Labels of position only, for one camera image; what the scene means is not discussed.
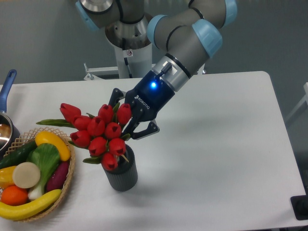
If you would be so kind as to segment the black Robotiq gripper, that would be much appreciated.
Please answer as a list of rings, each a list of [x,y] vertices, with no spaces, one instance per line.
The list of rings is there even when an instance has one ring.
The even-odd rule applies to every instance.
[[[156,123],[157,113],[175,95],[174,90],[153,71],[149,71],[140,82],[128,92],[114,88],[109,100],[113,111],[118,108],[117,104],[124,100],[131,107],[133,118],[127,123],[121,134],[121,139],[140,140],[154,135],[160,131]]]

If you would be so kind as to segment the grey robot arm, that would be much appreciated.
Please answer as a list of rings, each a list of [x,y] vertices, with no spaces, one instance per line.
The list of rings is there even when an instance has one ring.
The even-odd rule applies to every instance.
[[[237,16],[234,0],[192,0],[175,16],[150,16],[142,0],[78,0],[76,8],[91,30],[105,30],[119,77],[140,79],[127,92],[114,89],[109,101],[130,105],[123,133],[134,140],[159,131],[157,113],[220,49],[219,30]]]

